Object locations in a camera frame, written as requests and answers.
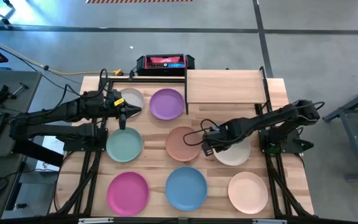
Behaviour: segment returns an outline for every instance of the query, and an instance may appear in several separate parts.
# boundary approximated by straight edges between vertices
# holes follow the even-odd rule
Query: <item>concrete floor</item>
[[[252,0],[195,0],[154,4],[85,4],[76,0],[11,0],[0,13],[13,24],[88,27],[239,28],[256,29]],[[357,0],[259,0],[265,29],[358,29]],[[285,79],[290,101],[325,101],[321,116],[358,93],[358,35],[266,35],[274,77]],[[130,70],[145,54],[185,53],[198,69],[258,69],[264,64],[258,34],[6,32],[0,41],[20,53],[65,72]],[[30,70],[9,57],[3,66]],[[44,73],[59,85],[67,81]],[[81,76],[71,77],[82,81]],[[79,90],[80,86],[72,84]],[[41,98],[45,93],[50,97]],[[42,79],[31,111],[55,106],[62,91]],[[357,126],[358,119],[352,119]],[[344,174],[358,166],[342,124],[319,121],[305,128],[303,139],[315,143],[305,153],[306,175],[317,215],[358,221],[358,181]],[[24,175],[24,182],[53,183],[54,177]],[[6,212],[4,218],[43,215],[52,185],[26,187],[18,202],[30,207]]]

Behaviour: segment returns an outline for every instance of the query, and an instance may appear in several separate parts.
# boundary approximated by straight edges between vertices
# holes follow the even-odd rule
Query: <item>beige plate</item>
[[[266,206],[267,188],[263,180],[251,172],[236,174],[229,183],[229,199],[238,211],[255,214]]]

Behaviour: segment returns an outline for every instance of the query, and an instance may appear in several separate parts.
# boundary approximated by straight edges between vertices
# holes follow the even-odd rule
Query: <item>wooden board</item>
[[[268,79],[270,96],[274,108],[281,107],[288,103],[284,81],[282,79]],[[189,115],[185,112],[174,120],[162,121],[155,118],[149,111],[149,101],[151,96],[161,88],[173,88],[183,94],[184,84],[181,83],[115,83],[115,89],[136,88],[145,96],[145,106],[140,114],[129,118],[127,127],[132,127],[141,133],[144,140],[144,149],[141,154],[131,162],[114,162],[107,153],[102,153],[101,163],[98,172],[96,190],[93,200],[92,216],[117,216],[107,205],[106,192],[110,182],[118,174],[126,171],[135,171],[143,175],[149,184],[150,199],[145,209],[140,212],[138,217],[205,217],[205,218],[272,218],[273,205],[269,191],[269,198],[266,207],[255,215],[247,215],[237,211],[229,201],[227,196],[227,185],[232,176],[238,172],[248,171],[257,174],[264,180],[269,188],[266,163],[264,156],[260,152],[258,137],[254,133],[250,136],[252,150],[250,158],[238,167],[228,167],[217,161],[214,156],[205,157],[201,152],[199,156],[190,162],[178,162],[172,159],[165,152],[165,138],[168,133],[178,126],[190,126],[193,129],[200,128],[200,121],[210,118],[217,123],[227,121],[231,118],[244,116],[250,118],[255,116],[253,104],[190,104]],[[82,91],[95,90],[98,86],[98,77],[84,77]],[[118,127],[115,119],[108,120],[109,132],[113,132]],[[68,200],[75,190],[80,179],[81,166],[84,153],[75,152],[72,154],[62,167],[62,171],[57,183],[57,204],[60,208]],[[287,184],[294,196],[304,206],[313,213],[310,200],[308,184],[305,171],[299,158],[293,155],[283,155],[285,175]],[[165,181],[173,169],[181,166],[192,166],[201,171],[208,183],[208,197],[205,203],[194,212],[183,212],[173,208],[164,194]],[[87,197],[87,189],[83,196],[84,209]],[[278,190],[280,206],[283,209],[281,191]]]
[[[259,70],[187,70],[189,103],[264,103]]]

